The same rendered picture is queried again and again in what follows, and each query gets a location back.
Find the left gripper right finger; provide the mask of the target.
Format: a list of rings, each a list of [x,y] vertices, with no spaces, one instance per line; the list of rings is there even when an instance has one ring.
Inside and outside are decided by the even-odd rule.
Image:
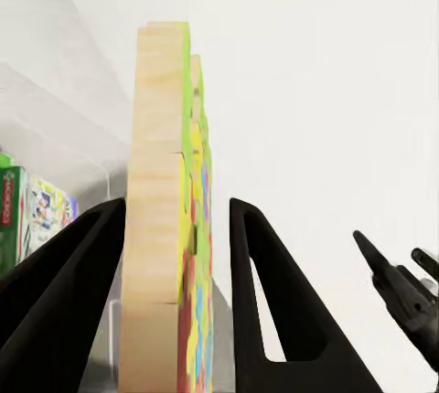
[[[236,393],[383,393],[262,211],[230,198]],[[286,362],[265,356],[253,259]]]

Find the jigsaw puzzle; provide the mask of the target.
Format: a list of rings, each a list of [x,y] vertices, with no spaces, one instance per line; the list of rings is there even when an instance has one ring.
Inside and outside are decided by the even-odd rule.
[[[212,169],[188,21],[137,28],[117,393],[212,393]]]

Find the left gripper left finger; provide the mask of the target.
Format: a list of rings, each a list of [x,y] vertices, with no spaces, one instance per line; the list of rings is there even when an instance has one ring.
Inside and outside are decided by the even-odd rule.
[[[125,213],[124,198],[91,207],[0,278],[0,393],[78,393]]]

